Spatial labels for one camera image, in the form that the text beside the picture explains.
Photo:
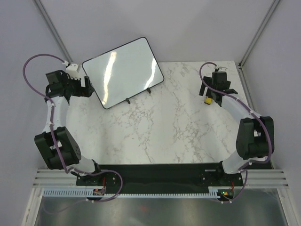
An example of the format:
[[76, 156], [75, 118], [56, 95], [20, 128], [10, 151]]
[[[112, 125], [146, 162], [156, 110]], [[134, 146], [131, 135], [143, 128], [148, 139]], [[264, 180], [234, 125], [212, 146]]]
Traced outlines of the yellow black whiteboard eraser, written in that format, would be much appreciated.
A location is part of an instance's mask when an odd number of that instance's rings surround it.
[[207, 104], [207, 105], [210, 105], [212, 103], [212, 99], [209, 98], [209, 97], [206, 97], [205, 100], [204, 100], [204, 103]]

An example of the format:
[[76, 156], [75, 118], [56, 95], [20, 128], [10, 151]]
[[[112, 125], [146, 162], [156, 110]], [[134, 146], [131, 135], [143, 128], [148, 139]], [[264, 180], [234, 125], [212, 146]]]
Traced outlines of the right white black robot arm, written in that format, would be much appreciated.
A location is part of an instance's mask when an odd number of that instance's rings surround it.
[[199, 95], [206, 96], [226, 110], [237, 122], [235, 151], [218, 163], [214, 176], [225, 186], [233, 174], [246, 169], [270, 169], [274, 152], [274, 121], [250, 109], [238, 93], [230, 88], [226, 72], [214, 71], [211, 77], [202, 76]]

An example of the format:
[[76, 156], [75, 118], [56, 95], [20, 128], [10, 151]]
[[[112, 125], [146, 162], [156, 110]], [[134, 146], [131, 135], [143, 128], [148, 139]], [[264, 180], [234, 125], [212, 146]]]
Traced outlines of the white whiteboard black frame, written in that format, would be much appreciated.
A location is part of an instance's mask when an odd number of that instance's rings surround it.
[[140, 37], [82, 63], [104, 109], [161, 84], [165, 78], [146, 37]]

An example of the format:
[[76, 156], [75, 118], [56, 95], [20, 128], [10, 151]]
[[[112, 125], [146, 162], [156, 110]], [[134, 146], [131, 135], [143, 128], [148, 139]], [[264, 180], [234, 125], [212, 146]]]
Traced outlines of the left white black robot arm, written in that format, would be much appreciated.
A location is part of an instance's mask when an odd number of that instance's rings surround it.
[[66, 116], [71, 97], [91, 97], [94, 88], [89, 77], [73, 79], [62, 71], [46, 74], [48, 85], [44, 99], [48, 106], [46, 125], [41, 134], [34, 137], [46, 166], [50, 170], [64, 170], [74, 175], [87, 175], [87, 181], [97, 186], [103, 181], [103, 174], [97, 163], [85, 158], [75, 138], [66, 127]]

